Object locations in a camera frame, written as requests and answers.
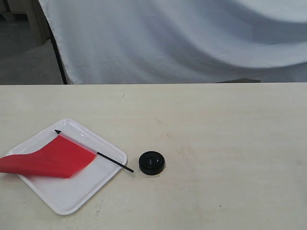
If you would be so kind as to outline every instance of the floor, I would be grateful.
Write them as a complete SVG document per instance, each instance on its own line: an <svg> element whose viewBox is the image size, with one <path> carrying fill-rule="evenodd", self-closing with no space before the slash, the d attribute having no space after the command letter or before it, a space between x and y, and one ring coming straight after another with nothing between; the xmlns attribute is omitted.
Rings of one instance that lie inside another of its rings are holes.
<svg viewBox="0 0 307 230"><path fill-rule="evenodd" d="M37 46L26 16L0 15L0 85L63 84L52 45Z"/></svg>

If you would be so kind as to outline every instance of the white table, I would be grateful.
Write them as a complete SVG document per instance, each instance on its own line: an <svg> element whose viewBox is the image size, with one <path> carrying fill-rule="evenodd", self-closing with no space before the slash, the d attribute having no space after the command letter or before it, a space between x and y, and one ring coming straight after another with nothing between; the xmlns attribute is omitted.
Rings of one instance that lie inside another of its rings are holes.
<svg viewBox="0 0 307 230"><path fill-rule="evenodd" d="M1 230L307 229L307 84L0 86L0 156L63 118L136 173L66 217L0 174ZM137 170L148 150L159 177Z"/></svg>

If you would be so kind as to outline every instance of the black lid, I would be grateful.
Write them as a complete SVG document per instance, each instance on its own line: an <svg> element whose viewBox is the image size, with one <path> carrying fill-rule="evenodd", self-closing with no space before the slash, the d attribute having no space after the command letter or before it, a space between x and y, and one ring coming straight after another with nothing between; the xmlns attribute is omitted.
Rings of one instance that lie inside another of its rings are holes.
<svg viewBox="0 0 307 230"><path fill-rule="evenodd" d="M139 159L140 170L146 175L157 175L164 169L164 157L155 151L143 153Z"/></svg>

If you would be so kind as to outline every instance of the white backdrop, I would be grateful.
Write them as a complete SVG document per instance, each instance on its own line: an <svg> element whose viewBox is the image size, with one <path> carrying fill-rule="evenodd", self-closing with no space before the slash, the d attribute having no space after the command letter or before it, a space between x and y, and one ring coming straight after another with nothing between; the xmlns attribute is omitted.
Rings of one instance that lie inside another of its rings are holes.
<svg viewBox="0 0 307 230"><path fill-rule="evenodd" d="M307 81L306 0L39 0L72 83Z"/></svg>

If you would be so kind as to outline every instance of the white plate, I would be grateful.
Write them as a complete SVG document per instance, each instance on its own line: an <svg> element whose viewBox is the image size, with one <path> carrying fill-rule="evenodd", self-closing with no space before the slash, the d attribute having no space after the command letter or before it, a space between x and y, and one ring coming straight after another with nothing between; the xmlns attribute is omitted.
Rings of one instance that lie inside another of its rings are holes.
<svg viewBox="0 0 307 230"><path fill-rule="evenodd" d="M57 136L55 129L124 165L127 162L123 151L71 119L61 120L44 129L13 148L7 155L27 154L41 149ZM120 166L97 156L85 169L69 179L19 176L55 213L69 215L78 210L120 169Z"/></svg>

